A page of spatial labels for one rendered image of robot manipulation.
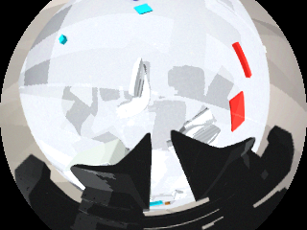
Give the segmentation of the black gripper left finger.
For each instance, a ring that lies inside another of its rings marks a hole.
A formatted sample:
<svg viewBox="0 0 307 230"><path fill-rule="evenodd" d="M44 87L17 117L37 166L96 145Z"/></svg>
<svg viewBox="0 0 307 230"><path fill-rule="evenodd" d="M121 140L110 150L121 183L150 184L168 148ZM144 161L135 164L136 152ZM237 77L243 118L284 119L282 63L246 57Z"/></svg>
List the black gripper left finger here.
<svg viewBox="0 0 307 230"><path fill-rule="evenodd" d="M153 145L151 134L139 139L137 146L115 165L73 165L70 172L85 187L103 191L130 193L142 211L150 212L151 164Z"/></svg>

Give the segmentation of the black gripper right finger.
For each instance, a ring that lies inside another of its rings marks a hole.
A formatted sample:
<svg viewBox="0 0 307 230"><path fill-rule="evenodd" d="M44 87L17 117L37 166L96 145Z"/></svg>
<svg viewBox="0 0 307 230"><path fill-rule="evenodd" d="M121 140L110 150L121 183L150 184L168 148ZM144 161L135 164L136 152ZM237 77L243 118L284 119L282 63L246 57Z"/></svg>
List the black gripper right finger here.
<svg viewBox="0 0 307 230"><path fill-rule="evenodd" d="M195 138L188 137L180 131L172 130L170 141L180 166L187 177L189 187L196 202L208 198L210 191L219 177L223 175L226 166L252 150L256 137L243 139L242 142L234 143L226 147L214 147L206 145Z"/></svg>

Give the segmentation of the red rectangular bar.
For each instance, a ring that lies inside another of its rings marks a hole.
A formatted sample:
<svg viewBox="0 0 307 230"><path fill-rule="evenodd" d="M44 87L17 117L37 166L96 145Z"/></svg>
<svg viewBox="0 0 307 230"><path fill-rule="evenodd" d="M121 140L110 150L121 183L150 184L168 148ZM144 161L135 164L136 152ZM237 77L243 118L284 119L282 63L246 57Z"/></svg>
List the red rectangular bar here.
<svg viewBox="0 0 307 230"><path fill-rule="evenodd" d="M238 59L241 60L243 72L245 72L246 78L249 78L250 76L252 76L252 74L250 73L250 69L249 69L249 65L248 65L248 61L247 61L245 53L243 53L241 46L239 46L238 42L233 43L233 45L231 46L234 47L234 50L235 50L235 53L237 53Z"/></svg>

